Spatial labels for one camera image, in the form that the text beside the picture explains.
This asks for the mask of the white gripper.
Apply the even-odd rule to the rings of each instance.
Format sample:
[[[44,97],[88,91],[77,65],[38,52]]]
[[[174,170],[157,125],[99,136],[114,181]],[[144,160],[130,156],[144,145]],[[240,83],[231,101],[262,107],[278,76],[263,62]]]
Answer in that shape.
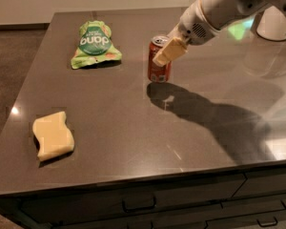
[[[153,58],[153,63],[163,67],[187,52],[188,45],[203,45],[219,34],[202,9],[202,0],[196,0],[181,15],[178,26],[167,36],[171,38]]]

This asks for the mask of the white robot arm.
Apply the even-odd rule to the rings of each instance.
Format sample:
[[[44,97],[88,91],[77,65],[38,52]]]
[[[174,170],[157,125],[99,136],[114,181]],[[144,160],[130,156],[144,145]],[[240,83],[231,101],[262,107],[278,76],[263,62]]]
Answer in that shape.
[[[203,45],[234,21],[270,7],[286,18],[286,0],[196,0],[181,15],[153,62],[162,67],[185,54],[189,45]]]

